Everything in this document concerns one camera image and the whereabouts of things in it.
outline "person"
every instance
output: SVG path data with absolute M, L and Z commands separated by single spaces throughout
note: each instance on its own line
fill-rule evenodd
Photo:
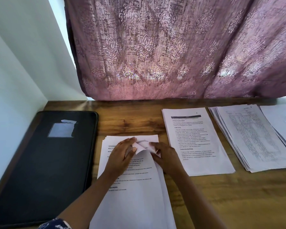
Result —
M 136 148 L 131 147 L 134 142 L 136 142 L 134 137 L 119 142 L 112 150 L 101 176 L 56 219 L 42 224 L 39 229 L 87 229 L 110 186 L 127 169 L 136 151 Z M 150 145 L 157 151 L 157 154 L 151 153 L 154 161 L 172 177 L 181 192 L 195 228 L 226 228 L 187 175 L 175 149 L 163 142 L 151 142 Z

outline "curtain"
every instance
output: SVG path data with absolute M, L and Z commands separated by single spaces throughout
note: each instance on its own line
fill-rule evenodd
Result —
M 95 100 L 286 96 L 286 0 L 65 0 Z

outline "stack of paper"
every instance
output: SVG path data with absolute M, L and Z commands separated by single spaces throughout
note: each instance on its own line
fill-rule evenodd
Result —
M 286 104 L 260 106 L 260 109 L 286 146 Z
M 133 136 L 107 136 L 102 143 L 98 177 L 118 142 Z M 158 135 L 135 136 L 136 155 L 128 169 L 110 187 L 93 219 L 93 228 L 168 228 L 176 229 L 163 170 L 150 154 L 149 142 Z
M 286 168 L 286 147 L 257 105 L 209 110 L 247 171 Z
M 170 145 L 189 176 L 235 172 L 205 108 L 162 113 Z

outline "sleeve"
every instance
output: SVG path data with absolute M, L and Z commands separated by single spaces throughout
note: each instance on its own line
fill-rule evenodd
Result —
M 69 224 L 62 219 L 53 219 L 39 226 L 38 229 L 72 229 Z

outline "wood grain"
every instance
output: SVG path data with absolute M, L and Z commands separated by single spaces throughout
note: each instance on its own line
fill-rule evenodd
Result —
M 147 101 L 49 101 L 45 110 L 96 111 L 99 132 L 95 146 L 93 179 L 96 179 L 102 140 L 107 135 L 152 135 L 168 143 L 161 110 L 200 108 L 235 104 L 273 105 L 286 100 L 178 99 Z M 233 174 L 191 177 L 229 228 L 286 228 L 286 169 L 259 173 L 247 172 L 212 119 L 214 128 L 236 172 Z M 177 228 L 194 228 L 182 196 L 168 175 L 165 181 Z

